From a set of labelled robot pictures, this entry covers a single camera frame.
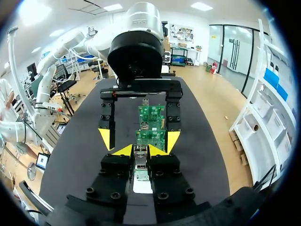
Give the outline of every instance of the green circuit board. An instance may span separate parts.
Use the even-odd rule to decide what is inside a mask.
[[[139,106],[140,130],[136,131],[137,144],[153,145],[160,150],[165,146],[164,116],[161,112],[165,106],[148,106],[148,100],[143,100]]]
[[[164,127],[164,106],[139,106],[139,122],[141,130],[161,130]]]
[[[153,145],[160,150],[164,150],[165,130],[137,130],[136,138],[138,145]]]

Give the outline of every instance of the white wall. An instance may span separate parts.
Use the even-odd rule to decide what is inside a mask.
[[[176,40],[170,38],[170,24],[182,25],[193,28],[193,43],[189,42],[188,47],[201,46],[202,52],[200,54],[200,64],[207,61],[209,50],[209,22],[199,16],[192,16],[184,13],[177,13],[171,11],[160,11],[161,21],[168,21],[168,38],[169,42]],[[196,53],[188,52],[189,58],[195,58]]]

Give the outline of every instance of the person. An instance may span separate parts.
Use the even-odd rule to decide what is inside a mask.
[[[11,102],[14,100],[15,93],[6,79],[0,79],[0,121],[20,121],[20,117],[13,108]],[[13,143],[20,154],[28,154],[37,159],[37,154],[24,142]]]

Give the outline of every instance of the chair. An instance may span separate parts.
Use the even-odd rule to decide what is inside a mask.
[[[98,61],[92,61],[92,62],[89,62],[88,63],[88,66],[91,67],[91,66],[94,66],[94,65],[98,65]],[[108,69],[105,69],[104,67],[101,67],[101,70],[102,70],[102,75],[103,75],[103,78],[104,79],[107,79],[109,76],[107,75],[107,73],[109,72]],[[94,73],[97,73],[97,77],[100,78],[100,71],[99,71],[99,67],[94,67],[92,68],[92,71]]]
[[[57,73],[56,75],[60,75],[57,80],[59,81],[63,81],[65,79],[68,79],[71,75],[68,73],[65,65],[59,65],[57,67]],[[60,93],[61,95],[61,99],[65,105],[65,107],[67,108],[67,110],[69,111],[69,113],[71,115],[74,114],[74,110],[69,102],[69,100],[74,100],[74,103],[77,104],[77,98],[80,97],[80,95],[72,95],[69,93],[69,89],[74,86],[77,81],[75,81],[76,76],[74,75],[74,79],[73,80],[68,80],[64,83],[60,83],[60,85],[57,87],[57,92]]]

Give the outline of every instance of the workbench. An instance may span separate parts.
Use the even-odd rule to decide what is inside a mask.
[[[183,89],[181,104],[182,131],[172,152],[181,161],[180,169],[194,188],[196,204],[215,205],[230,195],[228,175],[222,153],[211,127],[193,93],[178,77]],[[54,208],[65,205],[68,194],[85,200],[100,170],[100,162],[108,153],[98,131],[101,113],[100,90],[116,85],[115,79],[105,79],[87,96],[69,121],[57,142],[40,188],[40,196]],[[150,105],[164,105],[165,95],[148,95]],[[116,147],[112,151],[136,143],[139,129],[138,106],[142,98],[120,98],[115,103]],[[130,187],[124,224],[155,224],[152,194],[136,194]]]

